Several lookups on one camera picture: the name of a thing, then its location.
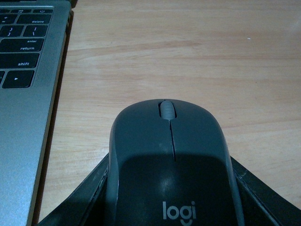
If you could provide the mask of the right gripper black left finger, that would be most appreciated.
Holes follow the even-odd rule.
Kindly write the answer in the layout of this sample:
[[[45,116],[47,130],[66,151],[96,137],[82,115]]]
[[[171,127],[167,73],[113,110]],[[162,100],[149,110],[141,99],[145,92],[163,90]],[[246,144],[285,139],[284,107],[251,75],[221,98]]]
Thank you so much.
[[[103,226],[109,156],[39,226]]]

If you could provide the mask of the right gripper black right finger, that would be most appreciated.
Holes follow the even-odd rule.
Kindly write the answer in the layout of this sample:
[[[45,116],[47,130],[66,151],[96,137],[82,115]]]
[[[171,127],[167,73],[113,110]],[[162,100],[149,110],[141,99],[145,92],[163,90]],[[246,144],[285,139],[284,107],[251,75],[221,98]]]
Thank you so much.
[[[237,160],[232,167],[246,226],[299,226],[301,210],[262,182]]]

